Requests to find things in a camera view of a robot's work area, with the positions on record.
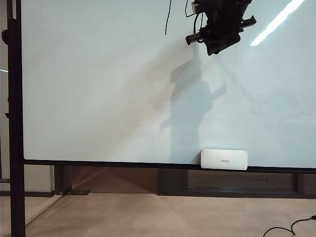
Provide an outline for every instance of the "white surface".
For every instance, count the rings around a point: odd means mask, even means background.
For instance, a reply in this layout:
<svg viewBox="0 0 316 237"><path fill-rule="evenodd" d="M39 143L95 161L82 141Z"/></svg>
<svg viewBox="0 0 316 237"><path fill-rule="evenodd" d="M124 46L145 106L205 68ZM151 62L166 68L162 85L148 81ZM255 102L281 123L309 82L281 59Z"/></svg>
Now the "white surface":
<svg viewBox="0 0 316 237"><path fill-rule="evenodd" d="M204 149L201 152L201 167L204 169L234 169L248 168L248 154L239 150Z"/></svg>
<svg viewBox="0 0 316 237"><path fill-rule="evenodd" d="M254 0L240 43L187 46L185 1L22 0L26 159L199 163L245 150L249 166L316 167L316 1L259 46L289 0Z"/></svg>

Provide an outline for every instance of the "white device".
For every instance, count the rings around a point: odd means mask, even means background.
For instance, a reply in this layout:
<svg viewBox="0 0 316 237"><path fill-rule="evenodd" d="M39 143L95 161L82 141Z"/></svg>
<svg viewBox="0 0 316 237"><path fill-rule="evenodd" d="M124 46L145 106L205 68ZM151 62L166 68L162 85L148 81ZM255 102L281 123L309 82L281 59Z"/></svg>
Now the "white device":
<svg viewBox="0 0 316 237"><path fill-rule="evenodd" d="M246 170L248 153L240 150L205 149L201 152L201 166L204 169Z"/></svg>

